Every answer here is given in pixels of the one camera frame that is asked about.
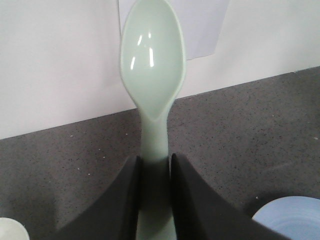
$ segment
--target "light blue plate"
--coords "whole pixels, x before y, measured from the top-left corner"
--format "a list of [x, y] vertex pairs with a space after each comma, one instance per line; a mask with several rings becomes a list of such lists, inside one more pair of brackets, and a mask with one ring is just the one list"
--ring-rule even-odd
[[320, 240], [320, 199], [282, 197], [264, 205], [252, 219], [292, 240]]

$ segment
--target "white wall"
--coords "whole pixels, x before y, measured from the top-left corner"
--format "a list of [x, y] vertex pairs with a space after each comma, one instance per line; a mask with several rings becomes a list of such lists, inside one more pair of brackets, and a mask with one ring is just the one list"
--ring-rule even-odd
[[[320, 66], [320, 1], [231, 0], [179, 97]], [[134, 108], [116, 0], [0, 1], [0, 139]]]

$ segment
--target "spoon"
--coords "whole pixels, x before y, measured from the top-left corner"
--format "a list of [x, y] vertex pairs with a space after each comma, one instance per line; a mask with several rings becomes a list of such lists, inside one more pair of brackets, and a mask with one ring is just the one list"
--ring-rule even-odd
[[186, 72], [179, 21], [166, 0], [138, 0], [122, 35], [123, 84], [141, 117], [143, 160], [136, 239], [175, 240], [167, 118]]

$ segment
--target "spoon handle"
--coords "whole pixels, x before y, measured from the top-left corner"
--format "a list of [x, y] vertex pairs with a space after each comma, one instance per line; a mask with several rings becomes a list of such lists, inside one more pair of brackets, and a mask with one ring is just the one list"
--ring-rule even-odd
[[141, 207], [137, 240], [176, 240], [170, 199], [168, 132], [165, 112], [157, 119], [141, 113]]
[[149, 118], [141, 112], [141, 157], [155, 164], [168, 157], [167, 114]]

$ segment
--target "plastic spoon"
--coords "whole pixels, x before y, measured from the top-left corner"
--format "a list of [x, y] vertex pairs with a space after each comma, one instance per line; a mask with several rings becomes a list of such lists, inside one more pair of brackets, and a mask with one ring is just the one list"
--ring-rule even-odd
[[143, 159], [138, 240], [174, 240], [167, 118], [182, 87], [186, 58], [179, 21], [165, 0], [138, 0], [122, 35], [121, 76], [139, 109]]

